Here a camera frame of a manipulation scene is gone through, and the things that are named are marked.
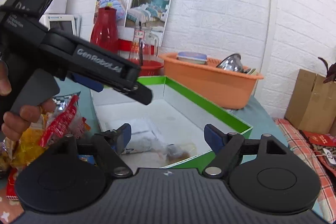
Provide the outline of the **person's left hand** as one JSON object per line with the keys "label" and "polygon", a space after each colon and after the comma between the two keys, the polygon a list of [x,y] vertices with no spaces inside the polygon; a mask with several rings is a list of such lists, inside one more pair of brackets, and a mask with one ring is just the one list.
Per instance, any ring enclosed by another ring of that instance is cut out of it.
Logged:
{"label": "person's left hand", "polygon": [[[1,96],[7,96],[10,92],[11,84],[7,78],[7,68],[5,63],[1,61]],[[37,123],[41,114],[51,113],[55,108],[56,104],[50,98],[39,106],[22,106],[19,115],[8,111],[3,116],[1,130],[10,140],[18,141],[32,123]]]}

